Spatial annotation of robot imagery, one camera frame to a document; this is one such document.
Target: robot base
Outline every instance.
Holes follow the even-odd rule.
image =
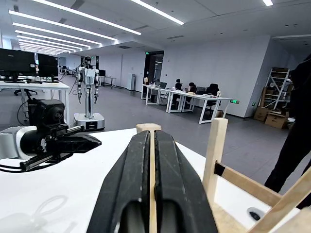
[[[105,128],[105,118],[99,113],[94,113],[93,117],[85,117],[84,113],[75,113],[74,125],[83,125],[85,131],[103,130]]]

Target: emergency exit sign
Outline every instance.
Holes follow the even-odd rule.
[[[238,103],[240,103],[240,101],[239,101],[239,100],[230,100],[230,103],[236,103],[236,104],[238,104]]]

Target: computer monitor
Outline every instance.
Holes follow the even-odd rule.
[[[0,49],[0,75],[14,83],[19,75],[36,76],[34,53]]]
[[[58,61],[57,57],[38,54],[39,60],[39,76],[40,77],[57,77],[58,76]]]
[[[106,76],[106,71],[104,69],[100,69],[99,76]]]

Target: white table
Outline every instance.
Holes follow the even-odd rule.
[[[144,88],[144,86],[147,88],[146,97],[148,96],[148,98],[144,98],[143,97],[143,88]],[[157,91],[156,103],[148,102],[148,99],[150,99],[149,98],[149,90],[150,90],[150,97],[151,97],[151,94],[152,94],[152,90]],[[162,92],[165,92],[165,93],[168,94],[166,103],[161,103],[160,102],[160,98],[161,98],[161,93]],[[171,90],[163,89],[163,88],[160,88],[158,86],[143,84],[142,87],[141,87],[141,96],[140,96],[140,98],[142,100],[146,99],[146,105],[166,105],[166,112],[168,112],[168,110],[169,110],[169,101],[171,100],[171,92],[172,92]]]
[[[103,84],[103,86],[105,86],[105,79],[110,79],[111,80],[110,86],[111,87],[113,87],[113,86],[116,87],[116,85],[115,84],[113,85],[112,82],[113,82],[114,79],[117,79],[117,78],[107,77],[107,76],[99,76],[99,78],[100,78],[100,81],[101,81],[101,78],[103,79],[103,82],[101,82],[100,85]]]
[[[0,172],[1,233],[85,233],[105,176],[125,150],[136,129],[92,133],[102,145],[47,169],[27,174]],[[177,143],[199,176],[205,158]],[[0,160],[16,166],[20,161]],[[255,221],[247,209],[267,212],[270,207],[222,177],[218,178],[215,202],[245,228]],[[299,212],[292,210],[284,224]]]
[[[173,96],[174,95],[180,95],[180,103],[178,105],[178,109],[176,110],[172,110],[172,103],[173,103]],[[190,101],[190,108],[189,109],[185,109],[185,104],[186,104],[186,98],[187,97],[191,97],[191,101]],[[226,113],[227,113],[227,109],[228,109],[228,106],[229,106],[229,103],[230,103],[230,100],[229,98],[224,98],[224,97],[207,97],[207,96],[203,96],[203,95],[191,95],[187,92],[184,92],[184,91],[179,91],[179,90],[175,90],[175,91],[171,91],[171,100],[169,101],[169,110],[168,112],[169,113],[174,113],[174,112],[193,112],[194,110],[194,99],[198,99],[198,100],[204,100],[204,104],[203,104],[203,107],[202,107],[202,111],[201,111],[201,116],[200,116],[200,119],[199,119],[199,124],[202,124],[202,123],[210,123],[215,117],[216,117],[216,114],[217,114],[217,111],[218,111],[218,108],[219,108],[219,105],[220,105],[220,101],[227,101],[227,105],[226,105],[226,108],[224,110],[224,115],[223,115],[223,118],[225,117]],[[213,115],[211,117],[210,120],[203,120],[203,116],[204,116],[204,113],[205,113],[205,109],[206,109],[206,106],[207,106],[207,102],[208,101],[216,101],[216,104],[215,104],[215,107],[214,107],[214,111],[213,111]]]
[[[24,103],[26,100],[26,95],[24,89],[31,90],[51,90],[51,99],[53,97],[53,90],[58,91],[59,100],[65,104],[66,112],[66,123],[70,125],[70,114],[69,114],[69,86],[63,83],[5,83],[0,81],[0,89],[9,88],[9,89],[21,89],[21,102]]]

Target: humanoid robot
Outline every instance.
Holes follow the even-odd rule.
[[[81,85],[85,84],[85,113],[75,113],[75,126],[82,125],[85,131],[103,130],[105,118],[99,113],[93,113],[93,104],[96,104],[99,93],[99,70],[93,69],[92,59],[89,56],[84,58],[83,67],[78,72],[78,100],[81,103]],[[92,86],[95,86],[94,98],[92,97]]]

